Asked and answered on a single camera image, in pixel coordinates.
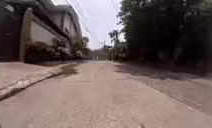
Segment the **power line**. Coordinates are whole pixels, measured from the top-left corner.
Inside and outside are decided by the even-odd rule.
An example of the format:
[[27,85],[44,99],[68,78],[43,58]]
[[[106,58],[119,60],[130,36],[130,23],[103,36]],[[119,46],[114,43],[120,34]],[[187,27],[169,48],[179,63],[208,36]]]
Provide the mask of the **power line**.
[[[83,10],[82,10],[82,8],[80,7],[80,5],[78,4],[78,2],[76,1],[76,0],[73,0],[74,1],[74,3],[75,3],[75,6],[77,6],[77,11],[80,11],[81,12],[81,15],[82,15],[82,17],[83,17],[83,19],[87,22],[87,18],[85,17],[85,14],[84,14],[84,12],[83,12]],[[95,32],[93,31],[93,29],[91,28],[91,27],[89,27],[90,28],[90,31],[93,33],[93,35],[95,36],[95,38],[99,41],[99,38],[96,36],[96,34],[95,34]]]
[[113,5],[115,11],[118,13],[118,9],[117,9],[117,7],[116,7],[116,5],[115,5],[115,2],[114,2],[113,0],[111,0],[111,3],[112,3],[112,5]]
[[89,29],[88,29],[88,27],[86,26],[86,24],[82,21],[82,19],[79,17],[79,20],[80,20],[80,22],[83,24],[83,26],[85,27],[85,29],[86,29],[86,31],[91,35],[91,37],[93,38],[93,39],[95,39],[95,40],[97,40],[98,42],[100,42],[99,41],[99,39],[97,38],[97,36],[96,36],[96,34],[92,31],[90,31]]

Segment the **palm tree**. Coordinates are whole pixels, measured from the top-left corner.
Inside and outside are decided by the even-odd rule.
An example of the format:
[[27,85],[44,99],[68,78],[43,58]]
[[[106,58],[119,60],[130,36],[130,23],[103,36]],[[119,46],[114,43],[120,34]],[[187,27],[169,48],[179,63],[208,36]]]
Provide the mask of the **palm tree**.
[[118,30],[113,30],[113,31],[109,32],[109,36],[111,38],[111,42],[112,43],[113,42],[115,44],[120,43],[119,38],[118,38],[118,36],[119,36],[119,31]]

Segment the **sky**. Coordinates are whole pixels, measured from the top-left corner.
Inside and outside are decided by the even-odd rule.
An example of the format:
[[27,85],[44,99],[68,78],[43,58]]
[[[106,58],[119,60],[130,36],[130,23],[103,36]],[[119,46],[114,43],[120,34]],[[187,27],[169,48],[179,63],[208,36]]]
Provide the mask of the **sky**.
[[[120,9],[122,0],[51,0],[55,5],[70,4],[78,13],[80,20],[86,25],[89,31],[93,31],[96,35],[93,38],[81,24],[83,36],[87,36],[90,40],[90,49],[102,48],[100,42],[106,42],[106,45],[111,45],[111,40],[108,33],[114,29],[121,29],[121,25],[117,25],[119,18],[116,17]],[[77,4],[82,9],[83,14],[79,10]]]

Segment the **gate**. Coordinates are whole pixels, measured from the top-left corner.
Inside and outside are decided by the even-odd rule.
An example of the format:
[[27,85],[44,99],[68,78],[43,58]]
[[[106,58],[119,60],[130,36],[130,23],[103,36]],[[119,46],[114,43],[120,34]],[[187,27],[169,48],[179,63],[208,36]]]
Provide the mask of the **gate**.
[[13,7],[0,2],[0,60],[19,58],[21,24],[22,18]]

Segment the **concrete road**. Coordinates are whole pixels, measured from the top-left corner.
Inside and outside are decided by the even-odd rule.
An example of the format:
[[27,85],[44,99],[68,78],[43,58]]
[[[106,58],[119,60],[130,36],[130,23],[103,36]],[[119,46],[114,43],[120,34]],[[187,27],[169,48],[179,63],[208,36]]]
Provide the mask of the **concrete road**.
[[212,116],[99,61],[0,102],[2,128],[212,128]]

